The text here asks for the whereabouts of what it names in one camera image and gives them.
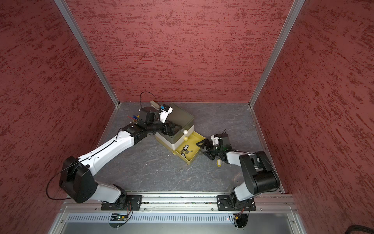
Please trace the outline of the olive three-drawer desk organizer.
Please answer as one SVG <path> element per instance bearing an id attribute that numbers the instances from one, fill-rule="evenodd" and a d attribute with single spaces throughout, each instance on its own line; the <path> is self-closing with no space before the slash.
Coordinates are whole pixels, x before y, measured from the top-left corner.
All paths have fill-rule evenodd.
<path id="1" fill-rule="evenodd" d="M 167 124 L 174 124 L 173 136 L 164 133 L 156 133 L 156 140 L 165 146 L 173 154 L 182 143 L 184 138 L 189 137 L 194 131 L 194 116 L 174 103 L 167 104 L 172 112 L 166 118 Z"/>

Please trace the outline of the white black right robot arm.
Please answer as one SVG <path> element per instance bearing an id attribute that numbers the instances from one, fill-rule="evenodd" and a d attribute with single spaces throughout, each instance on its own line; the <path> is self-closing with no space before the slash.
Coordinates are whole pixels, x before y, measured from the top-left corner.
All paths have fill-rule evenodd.
<path id="1" fill-rule="evenodd" d="M 233 189 L 235 201 L 248 200 L 279 189 L 279 176 L 264 151 L 250 153 L 234 150 L 227 133 L 212 135 L 196 145 L 210 160 L 221 160 L 241 168 L 244 183 Z"/>

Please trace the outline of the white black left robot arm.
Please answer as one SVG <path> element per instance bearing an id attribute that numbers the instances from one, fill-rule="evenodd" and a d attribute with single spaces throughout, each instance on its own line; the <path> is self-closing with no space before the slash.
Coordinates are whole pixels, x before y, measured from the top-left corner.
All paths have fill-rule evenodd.
<path id="1" fill-rule="evenodd" d="M 76 203 L 92 199 L 111 204 L 119 210 L 125 209 L 126 191 L 117 185 L 98 183 L 94 176 L 108 162 L 148 135 L 163 133 L 174 136 L 182 127 L 168 119 L 172 112 L 173 108 L 166 104 L 159 109 L 141 108 L 137 119 L 120 128 L 112 139 L 78 158 L 67 158 L 61 170 L 60 188 Z"/>

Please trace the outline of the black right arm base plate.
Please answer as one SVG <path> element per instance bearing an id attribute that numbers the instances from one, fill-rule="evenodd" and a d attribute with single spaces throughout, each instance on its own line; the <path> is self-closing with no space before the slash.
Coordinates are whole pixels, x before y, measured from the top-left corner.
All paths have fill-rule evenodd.
<path id="1" fill-rule="evenodd" d="M 219 211 L 256 211 L 256 204 L 253 198 L 239 201 L 233 195 L 217 196 L 217 207 Z"/>

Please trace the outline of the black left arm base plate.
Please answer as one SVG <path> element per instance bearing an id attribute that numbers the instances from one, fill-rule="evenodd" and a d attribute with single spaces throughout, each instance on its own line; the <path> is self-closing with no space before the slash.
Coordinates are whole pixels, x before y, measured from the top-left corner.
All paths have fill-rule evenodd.
<path id="1" fill-rule="evenodd" d="M 102 202 L 102 211 L 139 211 L 142 203 L 142 195 L 125 195 L 115 203 Z"/>

